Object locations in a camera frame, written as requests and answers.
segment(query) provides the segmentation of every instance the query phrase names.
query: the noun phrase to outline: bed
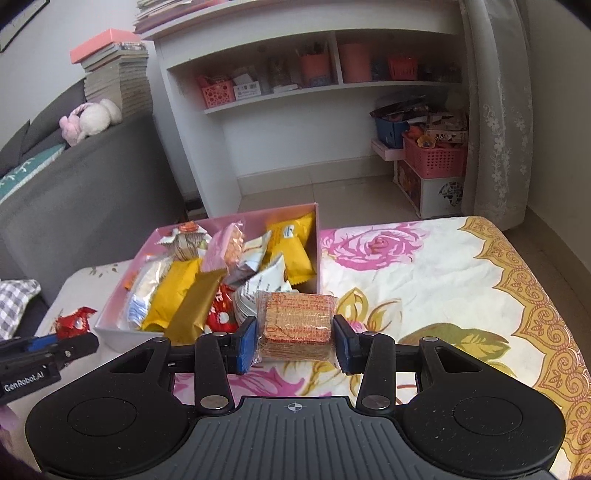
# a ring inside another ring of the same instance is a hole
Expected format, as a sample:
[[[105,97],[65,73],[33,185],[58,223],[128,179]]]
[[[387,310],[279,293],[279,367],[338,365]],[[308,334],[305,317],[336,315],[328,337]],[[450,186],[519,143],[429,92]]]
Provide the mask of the bed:
[[[438,336],[536,388],[560,407],[567,424],[552,473],[566,480],[591,470],[590,379],[583,357],[530,269],[492,223],[467,217],[324,230],[321,244],[322,292],[339,298],[337,312],[356,331],[379,331],[409,344]],[[124,271],[125,264],[80,271],[48,317],[81,301],[101,308]],[[85,287],[83,277],[92,284]],[[68,289],[75,294],[67,295]],[[94,366],[116,354],[101,347],[95,355]],[[80,362],[68,367],[76,372],[64,371],[65,380],[92,368]],[[269,362],[229,377],[236,401],[242,395],[347,395],[354,402],[361,383],[360,375],[346,377],[327,362]],[[193,402],[192,374],[177,375],[174,393]],[[413,374],[398,374],[397,402],[414,395]],[[26,459],[22,424],[35,401],[30,395],[14,408],[14,450]]]

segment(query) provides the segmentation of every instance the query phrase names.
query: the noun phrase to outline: pink box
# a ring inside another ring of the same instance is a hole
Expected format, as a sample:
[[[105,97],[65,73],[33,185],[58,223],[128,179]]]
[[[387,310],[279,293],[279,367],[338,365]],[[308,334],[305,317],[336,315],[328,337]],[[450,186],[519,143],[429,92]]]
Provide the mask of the pink box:
[[[310,261],[316,266],[316,280],[310,280],[310,282],[303,285],[298,285],[297,288],[305,293],[318,293],[321,286],[320,259],[322,257],[322,250],[320,247],[320,222],[318,220],[317,203],[237,213],[225,217],[199,220],[197,223],[205,228],[210,235],[213,235],[229,223],[240,221],[244,225],[244,234],[248,241],[263,235],[267,231],[267,225],[269,223],[294,220],[310,212],[315,213],[314,228],[310,233],[305,248],[310,257]],[[150,255],[165,253],[165,248],[162,245],[158,245],[157,242],[162,237],[169,235],[173,228],[174,225],[170,225],[157,228],[153,231],[152,235],[146,240],[144,246],[131,262],[131,265],[121,278],[119,284],[115,287],[105,308],[99,314],[95,330],[99,334],[101,340],[116,352],[124,353],[151,338],[161,336],[160,333],[155,332],[139,332],[121,329],[119,327],[119,314],[124,308],[125,299],[127,297],[127,290],[125,290],[124,285],[131,280],[135,273],[139,271],[142,265],[144,265],[147,257]]]
[[[72,63],[79,63],[101,48],[106,47],[109,43],[116,41],[142,41],[142,39],[133,32],[110,28],[70,50],[70,60]]]

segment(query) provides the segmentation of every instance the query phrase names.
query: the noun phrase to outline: snack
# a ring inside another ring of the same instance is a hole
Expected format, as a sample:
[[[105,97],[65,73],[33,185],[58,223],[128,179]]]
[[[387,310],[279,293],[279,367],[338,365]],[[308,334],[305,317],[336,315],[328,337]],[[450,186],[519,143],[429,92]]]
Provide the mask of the snack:
[[[142,330],[150,332],[166,330],[187,291],[195,282],[200,264],[200,258],[185,262],[179,260],[173,262],[170,270],[160,282],[160,286],[156,289],[152,305],[142,322]]]
[[[139,328],[148,314],[150,303],[156,289],[168,273],[172,257],[148,260],[141,268],[133,286],[129,289],[129,297],[125,309],[125,318],[134,329]]]
[[[337,298],[306,293],[256,294],[259,354],[281,360],[334,362],[331,321]]]
[[[435,148],[435,139],[428,135],[422,135],[418,138],[417,145],[421,148]]]
[[[174,228],[169,236],[162,237],[158,244],[168,246],[175,260],[186,261],[203,258],[211,240],[205,228],[196,222],[186,222]]]
[[[259,271],[262,259],[267,252],[267,245],[271,238],[271,232],[244,243],[238,263],[230,270],[224,283],[236,284],[246,278],[252,277]]]
[[[316,275],[312,262],[299,238],[295,236],[283,238],[273,247],[271,258],[275,258],[278,254],[283,254],[285,258],[285,273],[287,280],[292,285],[304,283]]]
[[[265,270],[261,270],[235,291],[232,300],[238,323],[242,323],[249,316],[256,316],[257,291],[278,291],[284,284],[285,260],[283,254],[280,254]]]
[[[207,253],[203,258],[201,271],[211,272],[228,267],[233,267],[240,260],[244,234],[241,224],[230,223],[227,227],[216,233],[207,246]]]
[[[314,225],[314,212],[306,213],[303,217],[296,220],[287,220],[285,222],[277,222],[267,225],[267,229],[271,231],[271,238],[267,245],[267,255],[265,256],[265,264],[271,260],[271,251],[282,239],[296,236],[300,239],[302,245],[306,245],[312,227]]]
[[[226,269],[200,273],[173,315],[164,336],[173,345],[190,345],[203,333],[207,315]]]
[[[63,340],[90,332],[88,320],[95,313],[95,309],[81,307],[71,315],[58,317],[53,325],[58,339]]]
[[[207,315],[207,325],[212,332],[234,333],[238,330],[232,294],[234,289],[221,284],[212,302],[212,307]]]
[[[285,271],[292,285],[299,285],[313,278],[316,273],[304,248],[313,225],[314,212],[307,213],[296,220],[287,220],[269,225],[271,239],[269,240],[263,267],[279,253],[283,253]]]

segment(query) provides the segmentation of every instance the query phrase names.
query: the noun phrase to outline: white wall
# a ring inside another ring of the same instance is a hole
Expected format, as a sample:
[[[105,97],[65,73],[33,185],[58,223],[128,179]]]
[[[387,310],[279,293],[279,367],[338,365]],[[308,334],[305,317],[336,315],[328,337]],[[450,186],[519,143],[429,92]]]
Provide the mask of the white wall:
[[[591,270],[591,30],[528,0],[534,102],[530,208]]]
[[[0,147],[24,122],[35,118],[84,77],[82,67],[70,63],[72,48],[107,28],[132,31],[136,13],[136,0],[51,0],[0,54]],[[157,128],[177,183],[185,196],[191,196],[197,187],[176,130],[154,46],[151,42],[147,46]]]
[[[311,93],[219,112],[236,176],[372,155],[369,112],[379,90]]]

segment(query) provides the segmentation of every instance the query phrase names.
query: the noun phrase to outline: pink basket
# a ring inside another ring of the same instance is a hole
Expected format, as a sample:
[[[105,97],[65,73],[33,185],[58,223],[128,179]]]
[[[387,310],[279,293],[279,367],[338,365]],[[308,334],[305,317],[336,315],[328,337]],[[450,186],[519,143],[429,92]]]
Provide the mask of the pink basket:
[[[227,80],[201,89],[207,108],[236,101],[234,82]]]
[[[421,148],[405,134],[403,137],[406,162],[421,178],[443,179],[465,175],[467,145],[460,148]]]
[[[417,80],[418,60],[409,57],[390,57],[390,76],[392,80]]]

